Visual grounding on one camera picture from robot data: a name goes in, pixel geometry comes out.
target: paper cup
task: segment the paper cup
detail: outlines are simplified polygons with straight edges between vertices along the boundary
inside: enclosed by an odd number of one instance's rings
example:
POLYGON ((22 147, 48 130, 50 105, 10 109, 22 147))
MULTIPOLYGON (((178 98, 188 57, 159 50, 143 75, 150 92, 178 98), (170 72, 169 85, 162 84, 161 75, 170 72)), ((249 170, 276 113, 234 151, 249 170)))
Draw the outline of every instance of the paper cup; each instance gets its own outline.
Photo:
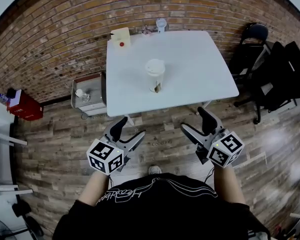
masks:
POLYGON ((148 88, 150 91, 154 93, 160 92, 166 70, 165 62, 163 60, 153 58, 145 64, 145 70, 147 73, 148 88))

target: wooden floor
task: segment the wooden floor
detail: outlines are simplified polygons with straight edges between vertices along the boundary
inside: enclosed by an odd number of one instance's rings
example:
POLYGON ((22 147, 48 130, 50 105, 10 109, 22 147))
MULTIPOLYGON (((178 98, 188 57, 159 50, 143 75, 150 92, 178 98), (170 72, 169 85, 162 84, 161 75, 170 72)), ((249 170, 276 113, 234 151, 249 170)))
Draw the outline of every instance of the wooden floor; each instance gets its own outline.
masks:
MULTIPOLYGON (((208 109, 245 142, 235 171, 252 212, 273 232, 276 225, 287 223, 290 212, 300 210, 300 106, 254 125, 253 104, 235 108, 234 101, 215 101, 208 109)), ((204 180, 207 168, 180 130, 181 122, 200 129, 197 107, 133 114, 135 126, 126 125, 123 139, 141 130, 146 130, 146 136, 122 172, 112 177, 114 184, 145 175, 152 164, 161 166, 163 172, 204 180)), ((15 136, 27 140, 28 146, 15 151, 17 181, 33 189, 33 195, 22 198, 30 204, 31 215, 42 225, 46 239, 93 172, 86 150, 117 118, 101 114, 83 120, 66 101, 45 107, 40 120, 19 120, 15 136)))

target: red box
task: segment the red box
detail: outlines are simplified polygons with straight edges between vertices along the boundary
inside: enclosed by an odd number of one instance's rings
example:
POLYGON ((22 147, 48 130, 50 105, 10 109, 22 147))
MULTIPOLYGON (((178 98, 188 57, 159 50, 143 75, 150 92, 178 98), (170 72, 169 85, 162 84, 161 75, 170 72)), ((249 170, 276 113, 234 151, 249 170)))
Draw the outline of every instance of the red box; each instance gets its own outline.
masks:
POLYGON ((43 107, 23 90, 16 92, 15 98, 11 99, 7 105, 7 110, 11 114, 27 121, 37 120, 44 116, 43 107))

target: person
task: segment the person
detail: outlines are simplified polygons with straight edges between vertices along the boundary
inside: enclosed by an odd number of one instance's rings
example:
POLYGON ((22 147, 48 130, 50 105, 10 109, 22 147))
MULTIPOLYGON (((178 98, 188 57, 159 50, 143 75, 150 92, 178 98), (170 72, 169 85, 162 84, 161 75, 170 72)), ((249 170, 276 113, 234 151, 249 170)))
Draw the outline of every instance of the person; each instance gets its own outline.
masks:
POLYGON ((270 239, 250 212, 231 165, 214 166, 214 188, 187 176, 149 175, 108 189, 109 177, 95 171, 53 240, 129 238, 270 239))

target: black t-shirt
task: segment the black t-shirt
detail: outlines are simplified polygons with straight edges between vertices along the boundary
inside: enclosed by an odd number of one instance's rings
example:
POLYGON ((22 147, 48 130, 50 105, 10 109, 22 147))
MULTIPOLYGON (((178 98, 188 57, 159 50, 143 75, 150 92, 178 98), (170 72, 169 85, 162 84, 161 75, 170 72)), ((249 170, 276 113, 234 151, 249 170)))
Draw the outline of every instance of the black t-shirt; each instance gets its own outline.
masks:
POLYGON ((153 174, 109 189, 96 206, 75 201, 53 234, 59 239, 101 238, 270 239, 240 203, 218 197, 207 184, 170 173, 153 174))

